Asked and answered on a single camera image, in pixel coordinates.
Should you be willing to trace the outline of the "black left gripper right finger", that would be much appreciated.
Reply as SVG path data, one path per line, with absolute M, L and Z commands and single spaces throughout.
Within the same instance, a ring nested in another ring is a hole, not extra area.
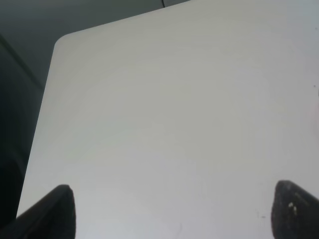
M 317 239 L 319 200 L 289 180 L 275 186 L 271 228 L 276 239 Z

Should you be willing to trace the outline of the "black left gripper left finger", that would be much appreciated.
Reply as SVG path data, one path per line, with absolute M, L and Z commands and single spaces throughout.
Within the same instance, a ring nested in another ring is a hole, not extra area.
M 74 239 L 75 199 L 69 185 L 59 185 L 0 231 L 2 239 Z

